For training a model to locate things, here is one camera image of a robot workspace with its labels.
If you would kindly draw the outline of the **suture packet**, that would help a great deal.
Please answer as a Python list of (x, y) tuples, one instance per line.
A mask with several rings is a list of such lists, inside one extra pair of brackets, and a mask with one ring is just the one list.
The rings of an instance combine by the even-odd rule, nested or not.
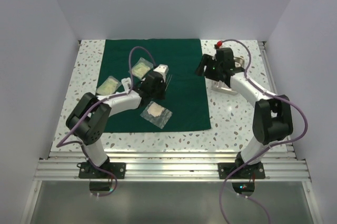
[(125, 93), (128, 94), (132, 90), (132, 81), (130, 77), (122, 79), (121, 84), (124, 88)]

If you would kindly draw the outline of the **thin dark tweezers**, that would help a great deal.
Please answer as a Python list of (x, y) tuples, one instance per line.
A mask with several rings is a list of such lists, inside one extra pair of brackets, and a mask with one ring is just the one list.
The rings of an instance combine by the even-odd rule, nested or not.
[(169, 84), (170, 84), (170, 81), (171, 81), (171, 79), (172, 79), (172, 76), (173, 76), (173, 75), (169, 75), (168, 80), (166, 81), (166, 88), (165, 88), (165, 91), (167, 90), (167, 88), (168, 88), (168, 86), (169, 86)]

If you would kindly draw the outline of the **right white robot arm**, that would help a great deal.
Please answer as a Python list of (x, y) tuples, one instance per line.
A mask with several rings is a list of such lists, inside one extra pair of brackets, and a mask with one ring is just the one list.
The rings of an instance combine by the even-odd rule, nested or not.
[(223, 82), (253, 106), (253, 138), (237, 154), (234, 166), (237, 176), (248, 177), (253, 172), (253, 165), (261, 161), (272, 143), (284, 140), (293, 132), (288, 97), (277, 96), (249, 78), (244, 68), (235, 66), (230, 48), (218, 48), (214, 56), (203, 54), (195, 74)]

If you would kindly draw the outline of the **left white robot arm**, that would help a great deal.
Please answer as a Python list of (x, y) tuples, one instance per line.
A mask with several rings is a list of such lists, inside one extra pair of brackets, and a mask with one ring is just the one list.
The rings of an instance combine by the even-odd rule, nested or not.
[(131, 78), (124, 78), (122, 86), (123, 92), (111, 96), (85, 93), (65, 123), (70, 134), (80, 139), (83, 152), (92, 163), (91, 172), (98, 178), (107, 176), (110, 170), (101, 142), (108, 119), (121, 112), (138, 109), (153, 99), (164, 99), (166, 73), (150, 71), (135, 86)]

